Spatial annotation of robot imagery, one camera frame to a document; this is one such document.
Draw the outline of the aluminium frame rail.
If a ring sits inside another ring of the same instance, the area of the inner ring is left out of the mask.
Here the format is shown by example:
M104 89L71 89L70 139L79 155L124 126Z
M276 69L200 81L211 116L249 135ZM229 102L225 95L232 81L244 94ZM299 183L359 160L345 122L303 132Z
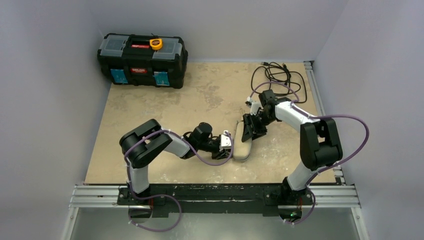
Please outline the aluminium frame rail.
M224 80L239 86L244 94L250 93L247 80L254 69L253 63L246 62L194 62L187 66L189 75L187 85L190 87L200 86L202 83L216 86ZM107 130L111 126L113 106L122 101L119 94L124 89L112 86L106 102L106 107L101 120L98 136L94 145L93 154L88 167L88 172L84 184L75 186L69 204L69 214L66 227L62 233L62 239L77 239L76 223L82 218L84 210L146 210L146 207L130 208L118 205L119 187L122 183L123 174L121 172L106 178L100 173L101 150L105 149L108 143L103 140L107 135ZM218 178L222 173L212 176L211 184L236 184L233 182L219 182ZM360 240L365 239L366 231L361 225L360 201L357 190L353 185L346 185L344 174L340 166L335 167L330 173L324 173L319 177L318 182L314 182L308 188L312 192L313 204L310 208L323 209L347 209L352 214L353 231Z

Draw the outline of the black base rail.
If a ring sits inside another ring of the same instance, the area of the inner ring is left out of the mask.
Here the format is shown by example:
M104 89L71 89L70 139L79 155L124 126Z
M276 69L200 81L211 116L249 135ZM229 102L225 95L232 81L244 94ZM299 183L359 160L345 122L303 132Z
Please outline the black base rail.
M311 190L291 191L282 183L152 183L133 196L127 186L118 189L117 205L146 207L154 218L170 213L261 214L298 220L314 203Z

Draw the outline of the yellow tape measure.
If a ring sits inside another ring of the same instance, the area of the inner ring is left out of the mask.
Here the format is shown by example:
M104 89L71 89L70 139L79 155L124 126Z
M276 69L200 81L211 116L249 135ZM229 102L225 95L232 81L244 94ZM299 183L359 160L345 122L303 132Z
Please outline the yellow tape measure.
M163 48L164 42L162 38L154 38L149 40L149 45L152 50L158 51Z

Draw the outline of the beige umbrella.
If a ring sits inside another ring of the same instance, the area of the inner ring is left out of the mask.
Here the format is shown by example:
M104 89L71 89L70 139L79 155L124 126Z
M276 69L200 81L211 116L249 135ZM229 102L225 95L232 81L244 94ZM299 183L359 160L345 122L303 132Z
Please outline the beige umbrella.
M244 132L244 122L238 121L236 125L236 129L233 135L233 154L232 158L236 162L244 163L252 149L253 140L250 138L246 141L242 141L242 136Z

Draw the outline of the black plastic toolbox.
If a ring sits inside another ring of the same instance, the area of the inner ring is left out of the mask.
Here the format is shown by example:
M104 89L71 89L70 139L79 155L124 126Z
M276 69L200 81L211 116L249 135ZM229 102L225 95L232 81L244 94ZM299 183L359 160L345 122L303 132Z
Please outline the black plastic toolbox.
M161 38L163 47L153 50L149 40ZM102 74L114 85L181 89L188 51L179 36L108 33L97 50Z

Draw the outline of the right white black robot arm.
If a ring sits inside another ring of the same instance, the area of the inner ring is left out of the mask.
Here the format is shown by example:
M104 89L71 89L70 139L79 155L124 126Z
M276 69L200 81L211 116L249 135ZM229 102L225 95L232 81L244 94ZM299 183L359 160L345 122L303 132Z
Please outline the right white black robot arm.
M273 122L284 122L299 133L300 163L284 178L281 191L284 195L307 188L319 170L332 166L343 157L338 128L334 119L319 119L298 108L295 101L287 97L278 98L272 90L259 94L259 100L246 99L249 113L238 123L235 141L240 144L238 158L246 159L252 141L267 134L267 126Z

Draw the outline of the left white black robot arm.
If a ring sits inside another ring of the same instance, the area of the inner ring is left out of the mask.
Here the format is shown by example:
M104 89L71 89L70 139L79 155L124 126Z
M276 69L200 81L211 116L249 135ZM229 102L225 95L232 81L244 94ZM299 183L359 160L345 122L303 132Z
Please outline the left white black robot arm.
M213 135L213 128L206 122L199 123L192 131L179 135L162 127L156 119L150 119L120 140L128 187L138 198L149 195L149 165L161 153L167 152L186 160L198 157L209 166L221 166L234 152L234 139L228 131Z

